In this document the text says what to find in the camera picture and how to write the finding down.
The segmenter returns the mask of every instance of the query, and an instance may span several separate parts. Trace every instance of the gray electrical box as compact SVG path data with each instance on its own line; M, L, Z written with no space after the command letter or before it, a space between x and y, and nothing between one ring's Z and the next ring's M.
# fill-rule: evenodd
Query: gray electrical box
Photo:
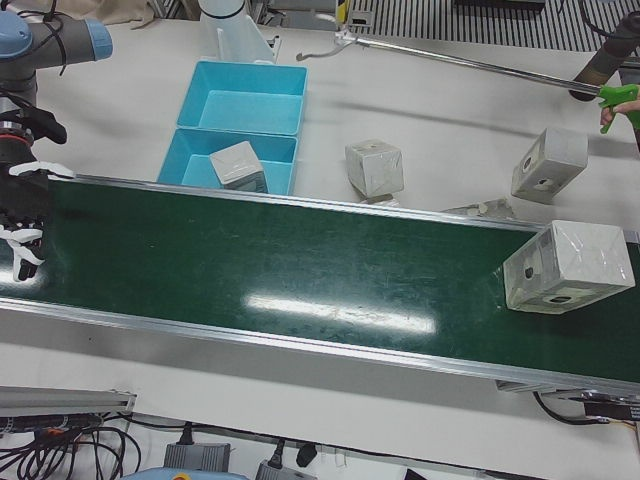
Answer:
M167 445L164 466L205 472L228 472L231 444L196 443L194 445Z
M305 475L297 470L282 467L274 468L269 466L268 460L263 460L258 467L256 480L318 480L311 475Z

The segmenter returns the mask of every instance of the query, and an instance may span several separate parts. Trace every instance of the power adapter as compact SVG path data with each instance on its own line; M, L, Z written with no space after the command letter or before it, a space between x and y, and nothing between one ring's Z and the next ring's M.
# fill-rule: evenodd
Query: power adapter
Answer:
M268 460L263 460L258 467L256 480L318 480L317 477L287 467L271 467Z

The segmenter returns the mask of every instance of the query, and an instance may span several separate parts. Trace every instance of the white cube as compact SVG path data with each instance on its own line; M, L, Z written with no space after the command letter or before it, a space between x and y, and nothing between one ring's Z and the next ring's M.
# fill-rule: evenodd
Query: white cube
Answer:
M209 158L224 188L267 193L264 168L249 142L219 150Z
M349 181L365 197L379 197L404 189L402 152L380 140L347 145Z
M551 203L560 190L587 168L588 149L585 134L547 128L513 170L511 195Z
M507 307L560 314L635 286L620 227L554 220L503 264Z

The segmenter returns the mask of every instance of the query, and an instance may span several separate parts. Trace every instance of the blue tray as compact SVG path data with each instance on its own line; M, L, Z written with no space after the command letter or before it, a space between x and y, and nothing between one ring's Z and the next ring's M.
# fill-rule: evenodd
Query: blue tray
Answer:
M307 69L200 61L179 127L297 136Z
M260 159L269 193L289 195L295 177L295 137L178 129L158 176L159 183L222 188L209 155L248 141Z

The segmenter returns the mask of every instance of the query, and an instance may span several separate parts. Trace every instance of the white table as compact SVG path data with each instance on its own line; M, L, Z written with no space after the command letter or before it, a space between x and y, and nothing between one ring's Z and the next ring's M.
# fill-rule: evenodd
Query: white table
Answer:
M108 61L39 74L39 102L69 130L36 155L79 173L154 180L199 55L197 25L111 29ZM281 63L331 47L326 33L280 32ZM570 78L586 54L425 43L439 51ZM555 206L513 200L523 219L640 229L640 164L622 119L606 137L594 103L566 92L412 57L351 47L309 62L295 194L356 201L346 143L400 147L409 208L440 210L508 195L511 171L548 125L590 135L590 166ZM637 478L630 431L556 423L530 396L492 382L259 347L33 319L2 318L0 384L120 389L137 410L317 442L561 480Z

